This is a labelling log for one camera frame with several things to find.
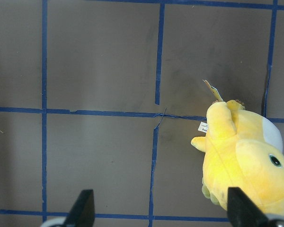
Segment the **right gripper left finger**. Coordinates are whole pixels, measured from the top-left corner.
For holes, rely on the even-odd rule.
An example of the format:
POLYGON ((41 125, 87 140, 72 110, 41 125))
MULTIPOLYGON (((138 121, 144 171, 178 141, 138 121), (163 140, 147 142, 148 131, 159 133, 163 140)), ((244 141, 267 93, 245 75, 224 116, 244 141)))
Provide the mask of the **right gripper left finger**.
POLYGON ((64 227, 92 227, 95 222, 94 192, 82 190, 66 217, 64 227))

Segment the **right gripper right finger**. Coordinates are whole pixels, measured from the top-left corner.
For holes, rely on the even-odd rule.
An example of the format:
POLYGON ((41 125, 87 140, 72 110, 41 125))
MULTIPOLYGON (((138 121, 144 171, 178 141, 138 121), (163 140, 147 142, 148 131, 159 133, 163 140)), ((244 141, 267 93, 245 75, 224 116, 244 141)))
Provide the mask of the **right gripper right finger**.
POLYGON ((265 227, 266 215, 239 187, 228 188, 227 217, 233 227, 265 227))

